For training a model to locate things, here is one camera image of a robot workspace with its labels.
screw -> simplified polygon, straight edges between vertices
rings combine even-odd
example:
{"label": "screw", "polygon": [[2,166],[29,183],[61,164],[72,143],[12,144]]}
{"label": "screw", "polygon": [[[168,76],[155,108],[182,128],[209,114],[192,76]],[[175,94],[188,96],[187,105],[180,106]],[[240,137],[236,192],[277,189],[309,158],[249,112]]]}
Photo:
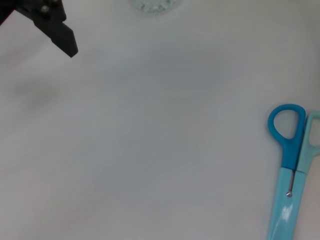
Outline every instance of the screw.
{"label": "screw", "polygon": [[43,5],[43,6],[41,7],[41,12],[42,12],[43,14],[48,13],[49,10],[50,10],[50,8],[49,8],[47,5]]}

black plastic object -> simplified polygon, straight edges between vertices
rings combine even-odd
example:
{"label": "black plastic object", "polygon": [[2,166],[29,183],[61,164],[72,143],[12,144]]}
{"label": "black plastic object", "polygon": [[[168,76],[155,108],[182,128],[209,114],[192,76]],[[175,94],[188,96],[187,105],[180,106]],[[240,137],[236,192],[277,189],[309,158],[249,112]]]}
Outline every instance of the black plastic object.
{"label": "black plastic object", "polygon": [[0,25],[18,11],[68,56],[78,53],[74,32],[63,22],[67,19],[62,0],[0,0]]}

scissor handle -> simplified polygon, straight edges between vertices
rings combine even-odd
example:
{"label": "scissor handle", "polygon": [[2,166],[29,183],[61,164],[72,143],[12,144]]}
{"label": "scissor handle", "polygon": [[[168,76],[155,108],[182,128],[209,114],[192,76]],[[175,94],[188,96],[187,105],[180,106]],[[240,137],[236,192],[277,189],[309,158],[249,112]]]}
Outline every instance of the scissor handle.
{"label": "scissor handle", "polygon": [[297,171],[305,174],[308,174],[312,160],[315,156],[320,155],[320,147],[313,146],[309,142],[310,131],[314,119],[320,119],[320,111],[311,112],[306,120],[304,137],[299,154],[299,162],[296,168]]}
{"label": "scissor handle", "polygon": [[[275,117],[278,113],[292,110],[298,113],[298,124],[296,126],[295,134],[293,138],[286,138],[282,136],[275,127]],[[305,120],[306,120],[306,111],[303,107],[295,104],[284,104],[276,107],[269,115],[268,118],[268,128],[271,135],[280,143],[283,149],[282,154],[282,168],[291,169],[293,171],[296,170],[297,162],[298,162],[298,154],[300,145],[302,142],[302,137],[304,134],[305,128]]]}

light blue scissor handle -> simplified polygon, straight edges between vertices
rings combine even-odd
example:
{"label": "light blue scissor handle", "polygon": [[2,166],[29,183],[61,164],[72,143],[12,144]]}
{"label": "light blue scissor handle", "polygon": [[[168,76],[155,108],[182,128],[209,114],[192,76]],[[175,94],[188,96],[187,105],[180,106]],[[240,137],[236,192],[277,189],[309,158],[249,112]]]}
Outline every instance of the light blue scissor handle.
{"label": "light blue scissor handle", "polygon": [[[292,110],[298,113],[298,124],[296,126],[296,131],[293,138],[286,138],[282,136],[276,129],[274,120],[278,113]],[[300,145],[302,142],[302,137],[304,134],[305,128],[305,120],[306,120],[306,111],[303,107],[295,104],[284,104],[276,107],[269,115],[268,118],[268,128],[271,135],[281,144],[283,149],[282,154],[282,168],[291,169],[293,171],[296,170],[297,162],[298,162],[298,154]]]}
{"label": "light blue scissor handle", "polygon": [[307,117],[299,162],[296,168],[297,171],[305,173],[306,175],[309,173],[312,160],[315,156],[320,155],[320,148],[309,143],[310,131],[314,119],[320,119],[320,111],[313,111]]}
{"label": "light blue scissor handle", "polygon": [[307,175],[295,172],[292,196],[288,197],[291,177],[291,169],[280,168],[267,240],[292,240],[294,237]]}

white surface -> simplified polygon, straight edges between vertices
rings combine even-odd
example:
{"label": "white surface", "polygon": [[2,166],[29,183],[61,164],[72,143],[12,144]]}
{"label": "white surface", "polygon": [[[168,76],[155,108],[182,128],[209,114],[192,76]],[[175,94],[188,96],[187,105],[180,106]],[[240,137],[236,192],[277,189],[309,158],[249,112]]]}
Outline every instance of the white surface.
{"label": "white surface", "polygon": [[[281,164],[267,117],[320,110],[311,3],[189,0],[145,18],[127,0],[65,0],[73,59],[11,15],[1,239],[265,240]],[[319,238],[319,173],[315,161],[295,240]]]}

